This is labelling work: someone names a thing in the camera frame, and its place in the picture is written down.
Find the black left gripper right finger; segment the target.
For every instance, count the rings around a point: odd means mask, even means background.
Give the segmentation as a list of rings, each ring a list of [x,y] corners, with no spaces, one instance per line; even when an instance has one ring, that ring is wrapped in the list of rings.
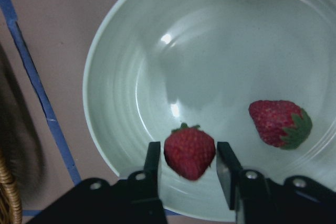
[[[217,142],[216,171],[230,210],[235,210],[236,185],[243,170],[228,142]]]

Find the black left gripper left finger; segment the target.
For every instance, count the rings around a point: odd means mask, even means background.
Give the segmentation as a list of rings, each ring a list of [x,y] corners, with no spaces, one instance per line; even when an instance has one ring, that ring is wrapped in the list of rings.
[[[160,160],[161,160],[161,143],[150,142],[148,145],[143,169],[151,174],[153,185],[157,195],[159,194],[158,172],[159,172]]]

